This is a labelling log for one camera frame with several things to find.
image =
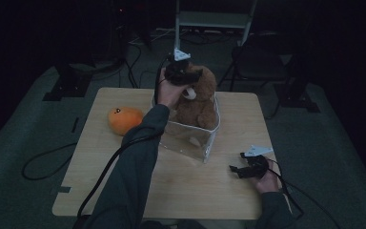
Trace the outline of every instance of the chair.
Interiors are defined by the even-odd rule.
[[[277,93],[278,103],[273,114],[266,118],[272,118],[278,111],[281,96],[288,91],[290,76],[287,74],[286,65],[293,56],[289,37],[272,31],[252,33],[241,47],[235,47],[232,51],[232,63],[218,83],[218,87],[224,80],[231,80],[230,91],[234,88],[235,81],[252,80],[261,81],[259,90],[268,82],[283,81],[284,91]],[[231,78],[226,78],[233,70]]]

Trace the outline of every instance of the table top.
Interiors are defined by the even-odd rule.
[[[144,114],[151,108],[153,90],[102,88],[97,93],[85,127],[52,211],[76,216],[103,168],[120,147],[122,137],[108,126],[113,107],[130,106]],[[220,127],[207,163],[159,147],[144,218],[147,219],[257,219],[259,194],[248,179],[239,179],[229,165],[246,166],[239,153],[251,145],[272,147],[255,94],[217,92]],[[274,153],[265,155],[275,159]],[[105,177],[83,214],[90,214],[108,177]]]

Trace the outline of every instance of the dark sleeve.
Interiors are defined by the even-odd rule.
[[[294,229],[295,219],[291,214],[287,200],[281,193],[264,193],[262,214],[257,220],[255,229]]]
[[[162,133],[168,117],[166,106],[154,106],[139,126],[127,132],[122,144]],[[159,141],[157,137],[133,144],[120,155],[85,228],[138,228],[144,215]]]

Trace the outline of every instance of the wire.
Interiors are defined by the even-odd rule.
[[[110,78],[110,77],[112,77],[112,76],[114,76],[114,75],[117,75],[118,73],[120,73],[121,71],[123,71],[123,67],[121,67],[120,69],[118,69],[116,72],[114,72],[114,73],[109,73],[109,74],[107,74],[107,75],[98,75],[98,76],[94,76],[92,79],[91,79],[91,81],[95,81],[95,80],[103,80],[103,79],[107,79],[107,78]]]
[[[135,79],[134,79],[133,74],[132,74],[132,67],[129,65],[127,60],[126,60],[126,65],[127,65],[127,68],[129,69],[129,80],[130,80],[130,83],[132,84],[132,87],[133,88],[138,88],[138,85],[136,84]]]
[[[118,88],[121,88],[121,72],[118,72]]]
[[[335,220],[335,218],[328,212],[328,210],[326,210],[322,205],[320,205],[314,198],[312,198],[310,195],[308,195],[305,191],[301,190],[300,188],[296,187],[295,185],[293,185],[292,183],[285,181],[288,185],[292,186],[293,188],[295,188],[297,191],[299,191],[301,194],[303,194],[305,197],[307,197],[310,201],[312,201],[314,204],[316,204],[316,206],[318,208],[320,208],[320,210],[322,210],[328,217],[329,219],[331,219],[331,221],[335,224],[335,226],[337,228],[341,228],[340,225],[337,223],[337,221]]]
[[[164,36],[167,36],[169,33],[171,33],[171,31],[173,31],[173,28],[168,29],[167,31],[165,31],[164,33],[160,34],[160,35],[152,35],[153,39],[151,41],[155,41],[159,38],[162,38]],[[130,41],[129,44],[131,45],[144,45],[144,43],[134,43],[134,41],[139,40],[139,37],[134,38],[134,40]]]
[[[139,88],[141,88],[141,82],[142,82],[142,75],[144,75],[144,73],[153,73],[153,74],[156,74],[156,72],[152,72],[152,71],[143,71],[140,75],[139,75],[139,81],[138,81],[138,86]]]
[[[191,32],[190,34],[194,34],[194,35],[197,35],[198,37],[200,37],[202,40],[200,42],[195,42],[195,41],[192,41],[192,40],[189,40],[189,39],[183,39],[183,38],[180,38],[180,40],[184,41],[184,42],[187,42],[187,43],[190,43],[192,45],[211,45],[211,44],[214,44],[214,43],[218,43],[218,42],[226,42],[226,41],[229,41],[231,40],[231,37],[230,36],[227,36],[225,32],[222,33],[221,36],[219,36],[217,39],[215,40],[212,40],[210,38],[209,35],[207,34],[201,34],[200,32]]]
[[[23,166],[22,168],[22,177],[24,179],[27,179],[27,180],[40,180],[40,179],[45,179],[45,178],[48,178],[48,177],[52,177],[54,174],[56,174],[58,171],[60,171],[68,162],[70,162],[72,156],[69,156],[67,158],[67,160],[62,163],[56,170],[54,170],[52,173],[48,174],[48,175],[45,175],[45,176],[42,176],[42,177],[29,177],[27,174],[26,174],[26,169],[27,167],[29,166],[30,163],[32,163],[35,159],[39,158],[40,156],[45,156],[45,155],[48,155],[48,154],[51,154],[51,153],[54,153],[56,151],[59,151],[59,150],[62,150],[62,149],[65,149],[67,147],[70,147],[70,146],[73,146],[73,145],[76,145],[76,142],[74,143],[71,143],[71,144],[68,144],[68,145],[65,145],[65,146],[61,146],[61,147],[58,147],[56,149],[53,149],[53,150],[50,150],[50,151],[47,151],[47,152],[43,152],[41,154],[38,154],[36,156],[33,156],[32,158],[30,158],[26,163],[25,165]]]
[[[136,49],[138,49],[138,56],[135,58],[135,60],[132,62],[132,67],[136,64],[136,62],[138,61],[138,59],[139,59],[139,57],[141,57],[141,53],[142,53],[142,51],[141,51],[141,49],[138,47],[138,46],[136,46],[136,45],[134,45],[134,44],[130,44],[131,46],[133,46],[133,47],[135,47]]]
[[[278,166],[278,170],[279,170],[280,174],[282,174],[280,165],[274,160],[271,160],[271,159],[268,159],[268,160],[274,162]],[[287,184],[292,186],[293,188],[295,188],[302,195],[304,195],[311,202],[313,202],[320,210],[322,210],[327,215],[327,217],[335,224],[336,228],[338,228],[338,229],[341,228],[340,225],[338,224],[338,222],[335,220],[335,218],[329,213],[329,211],[326,210],[322,205],[320,205],[314,198],[312,198],[310,195],[308,195],[305,191],[301,190],[297,186],[293,185],[292,183],[288,182],[287,180],[284,180],[282,175],[279,175],[278,173],[276,173],[275,171],[273,171],[271,169],[268,169],[268,170],[271,171],[272,173],[274,173],[280,179],[282,186],[283,186],[284,193],[287,195],[288,199],[292,202],[292,204],[301,212],[301,214],[296,219],[300,219],[304,215],[304,212],[301,210],[299,205],[295,202],[293,197],[291,197],[290,193],[288,192]]]
[[[169,55],[165,56],[165,58],[160,62],[159,67],[156,72],[155,88],[154,88],[154,93],[153,93],[153,101],[155,102],[155,104],[157,104],[157,99],[158,99],[158,90],[159,90],[158,82],[159,82],[160,74],[162,71],[162,67],[163,67],[163,64],[165,64],[165,62],[168,60],[169,57],[170,57]]]
[[[102,67],[100,69],[93,69],[93,70],[79,70],[77,68],[72,68],[76,73],[79,74],[97,74],[97,73],[111,73],[113,71],[121,71],[122,70],[122,66],[124,64],[124,59],[116,59],[113,61],[113,63],[111,63],[109,66],[105,66]]]

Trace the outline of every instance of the cable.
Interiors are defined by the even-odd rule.
[[[76,68],[73,68],[73,70],[76,72],[76,73],[88,73],[88,74],[96,74],[96,73],[109,73],[109,72],[112,72],[112,71],[115,71],[115,70],[120,70],[122,65],[124,64],[124,59],[116,59],[113,61],[112,64],[110,64],[109,66],[105,66],[105,67],[102,67],[100,69],[93,69],[93,70],[79,70],[79,69],[76,69]]]
[[[114,75],[117,75],[118,73],[121,73],[121,71],[123,71],[123,67],[121,67],[120,69],[118,69],[116,72],[114,73],[109,73],[107,75],[100,75],[100,76],[94,76],[91,81],[95,81],[95,80],[103,80],[103,79],[107,79],[110,78]]]
[[[316,206],[318,208],[320,208],[320,210],[322,210],[328,217],[329,219],[335,224],[336,228],[341,228],[340,225],[337,223],[337,221],[335,220],[335,218],[328,212],[328,210],[326,210],[322,205],[320,205],[314,198],[312,198],[311,196],[309,196],[305,191],[301,190],[300,188],[296,187],[295,185],[293,185],[292,183],[285,181],[288,185],[292,186],[293,188],[295,188],[298,192],[300,192],[301,194],[303,194],[305,197],[307,197],[310,201],[312,201],[314,204],[316,204]]]
[[[61,170],[68,162],[70,162],[72,156],[69,156],[67,158],[67,160],[62,163],[61,166],[59,166],[56,170],[54,170],[52,173],[48,174],[48,175],[45,175],[45,176],[42,176],[42,177],[29,177],[27,174],[26,174],[26,168],[28,167],[28,165],[34,161],[35,159],[39,158],[40,156],[45,156],[47,154],[51,154],[51,153],[54,153],[56,151],[59,151],[59,150],[62,150],[62,149],[65,149],[67,147],[70,147],[70,146],[73,146],[73,145],[76,145],[76,142],[74,143],[71,143],[71,144],[68,144],[68,145],[65,145],[65,146],[61,146],[59,148],[56,148],[56,149],[53,149],[53,150],[50,150],[50,151],[47,151],[47,152],[43,152],[41,154],[38,154],[36,156],[33,156],[32,158],[30,158],[26,163],[25,165],[23,166],[22,168],[22,177],[24,179],[27,179],[27,180],[40,180],[40,179],[45,179],[45,178],[48,178],[48,177],[51,177],[53,176],[54,174],[56,174],[59,170]]]
[[[129,63],[126,61],[126,65],[127,65],[127,68],[129,69],[129,80],[130,80],[130,83],[132,84],[132,87],[133,88],[138,88],[138,85],[136,84],[135,82],[135,79],[133,77],[133,74],[132,74],[132,67],[129,65]]]
[[[93,186],[93,188],[91,189],[91,191],[89,192],[88,196],[85,198],[85,200],[82,202],[81,206],[79,207],[78,210],[78,214],[77,217],[80,219],[82,217],[82,211],[85,208],[86,204],[89,202],[89,200],[91,199],[91,197],[94,195],[94,193],[96,192],[97,188],[100,186],[100,184],[103,181],[103,178],[105,177],[106,173],[109,171],[109,169],[111,168],[112,164],[114,163],[115,159],[121,155],[127,148],[129,148],[130,146],[132,146],[135,143],[141,142],[141,141],[146,141],[146,140],[151,140],[151,139],[155,139],[157,137],[160,137],[161,135],[163,135],[163,131],[160,133],[157,133],[155,135],[147,135],[147,136],[142,136],[139,137],[137,139],[133,139],[130,142],[127,142],[126,144],[122,145],[110,158],[109,162],[107,163],[106,167],[104,168],[102,174],[100,175],[99,179],[96,181],[96,184]]]
[[[280,174],[282,174],[280,165],[276,161],[274,161],[274,160],[271,160],[271,159],[268,159],[268,160],[274,162],[278,166],[278,171],[280,172]],[[302,195],[304,195],[311,202],[313,202],[318,208],[320,208],[320,210],[322,210],[326,214],[326,216],[335,224],[336,228],[338,228],[338,229],[341,228],[340,225],[338,224],[338,222],[335,220],[335,218],[329,213],[329,211],[326,210],[322,205],[320,205],[314,198],[312,198],[310,195],[308,195],[305,191],[301,190],[297,186],[295,186],[292,183],[284,180],[284,178],[281,175],[279,175],[278,173],[276,173],[275,171],[273,171],[271,169],[268,169],[268,170],[270,172],[274,173],[280,179],[281,184],[283,186],[284,193],[287,195],[287,197],[290,200],[290,202],[301,212],[301,214],[296,219],[300,219],[304,215],[304,212],[300,209],[299,205],[295,202],[295,200],[293,199],[293,197],[291,197],[291,195],[290,195],[290,193],[288,192],[288,189],[287,189],[287,184],[290,185],[290,186],[292,186],[293,188],[295,188]]]
[[[121,88],[121,72],[118,72],[118,88]]]
[[[173,31],[173,28],[171,29],[168,29],[166,32],[160,34],[160,35],[152,35],[153,39],[151,40],[152,42],[159,39],[159,38],[162,38],[164,36],[167,36],[171,31]],[[132,41],[129,42],[129,44],[131,45],[144,45],[144,43],[134,43],[134,41],[136,40],[139,40],[140,38],[139,37],[136,37],[134,38]]]
[[[130,44],[131,46],[133,46],[133,47],[135,47],[136,49],[138,49],[138,56],[135,58],[135,60],[132,62],[132,67],[136,64],[136,62],[138,61],[138,59],[139,59],[139,57],[141,57],[141,53],[142,53],[142,51],[141,51],[141,49],[138,47],[138,46],[136,46],[136,45],[134,45],[134,44]]]
[[[141,88],[142,75],[144,75],[144,73],[153,73],[153,74],[156,74],[156,72],[152,72],[152,71],[148,71],[148,70],[141,72],[141,74],[139,75],[139,81],[138,81],[139,88]]]
[[[226,42],[226,41],[231,40],[231,37],[226,36],[226,34],[224,32],[222,32],[222,35],[220,37],[218,37],[217,39],[215,39],[215,40],[210,39],[210,37],[208,35],[201,34],[200,32],[192,32],[192,34],[197,35],[198,37],[200,37],[202,39],[202,41],[195,42],[195,41],[191,41],[191,40],[183,39],[183,38],[180,38],[180,40],[185,41],[187,43],[190,43],[192,45],[211,45],[211,44],[214,44],[214,43]]]
[[[160,62],[159,67],[156,72],[155,88],[154,88],[154,93],[153,93],[153,101],[155,102],[155,104],[157,104],[157,99],[158,99],[159,78],[160,78],[160,74],[162,71],[162,67],[165,64],[165,62],[168,60],[169,57],[170,57],[169,55],[165,56],[165,58]]]

